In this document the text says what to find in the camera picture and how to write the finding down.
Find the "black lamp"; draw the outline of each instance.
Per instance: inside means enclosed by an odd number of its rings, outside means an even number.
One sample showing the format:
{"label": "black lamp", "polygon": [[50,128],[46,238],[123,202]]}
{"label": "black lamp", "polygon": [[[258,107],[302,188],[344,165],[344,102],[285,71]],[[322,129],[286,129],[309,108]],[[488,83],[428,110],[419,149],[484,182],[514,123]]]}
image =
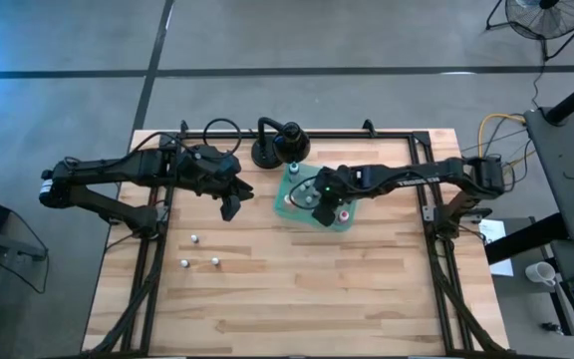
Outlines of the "black lamp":
{"label": "black lamp", "polygon": [[[265,125],[276,129],[265,136]],[[251,148],[251,158],[262,169],[275,169],[281,164],[299,163],[310,150],[309,136],[296,123],[281,125],[269,118],[258,119],[258,140]]]}

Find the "white paper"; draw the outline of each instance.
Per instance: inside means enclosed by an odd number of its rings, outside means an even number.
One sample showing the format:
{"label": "white paper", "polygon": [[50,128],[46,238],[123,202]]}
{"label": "white paper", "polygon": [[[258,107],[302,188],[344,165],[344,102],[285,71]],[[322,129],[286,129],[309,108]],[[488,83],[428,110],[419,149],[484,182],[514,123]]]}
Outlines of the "white paper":
{"label": "white paper", "polygon": [[[479,224],[479,231],[486,236],[486,244],[504,238],[504,222],[501,220],[483,219]],[[490,273],[496,275],[513,276],[513,264],[505,259],[490,266]]]}

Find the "fan guard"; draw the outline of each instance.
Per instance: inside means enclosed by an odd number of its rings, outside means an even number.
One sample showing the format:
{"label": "fan guard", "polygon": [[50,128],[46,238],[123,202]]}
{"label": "fan guard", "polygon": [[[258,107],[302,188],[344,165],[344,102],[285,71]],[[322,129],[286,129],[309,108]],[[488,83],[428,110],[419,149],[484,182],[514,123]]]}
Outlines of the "fan guard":
{"label": "fan guard", "polygon": [[555,39],[574,31],[574,0],[506,0],[506,19],[525,38]]}

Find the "electric fan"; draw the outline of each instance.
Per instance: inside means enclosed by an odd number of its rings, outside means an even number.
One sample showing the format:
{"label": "electric fan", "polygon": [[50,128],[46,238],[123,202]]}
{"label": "electric fan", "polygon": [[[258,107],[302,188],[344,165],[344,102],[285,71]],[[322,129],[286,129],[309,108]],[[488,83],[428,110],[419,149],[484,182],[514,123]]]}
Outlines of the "electric fan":
{"label": "electric fan", "polygon": [[497,1],[488,15],[486,30],[509,25],[519,35],[539,40],[544,61],[557,56],[574,39],[573,33],[559,50],[551,56],[548,55],[546,40],[556,39],[574,31],[574,0],[505,0],[507,21],[491,25],[490,18],[502,1]]}

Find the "desk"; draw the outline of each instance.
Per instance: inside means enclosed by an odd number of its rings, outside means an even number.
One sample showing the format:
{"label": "desk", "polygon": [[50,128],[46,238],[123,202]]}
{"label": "desk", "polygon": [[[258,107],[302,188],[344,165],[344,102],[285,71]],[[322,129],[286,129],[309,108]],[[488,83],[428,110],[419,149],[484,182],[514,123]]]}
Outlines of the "desk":
{"label": "desk", "polygon": [[524,118],[559,212],[488,245],[488,260],[494,263],[550,243],[561,277],[573,280],[574,113],[561,127],[548,124],[540,111],[529,111]]}
{"label": "desk", "polygon": [[[137,131],[133,146],[150,134]],[[431,130],[436,161],[459,156],[454,130]],[[233,140],[214,140],[222,151]],[[257,168],[244,140],[236,156],[254,186],[232,222],[220,201],[176,190],[158,290],[150,355],[437,355],[443,354],[418,197],[402,188],[359,201],[346,232],[322,231],[273,212],[282,167]],[[400,140],[314,140],[308,165],[336,167],[411,162]],[[146,203],[148,188],[124,183],[120,200]],[[457,188],[442,187],[444,200]],[[128,234],[115,227],[109,243]],[[199,236],[193,244],[190,236]],[[98,344],[126,308],[139,243],[105,256],[84,349]],[[211,257],[220,258],[218,267]],[[466,304],[500,345],[507,346],[484,248],[463,235],[455,257]],[[189,260],[190,268],[179,266]],[[449,308],[455,343],[455,314]],[[141,338],[137,318],[134,346]]]}

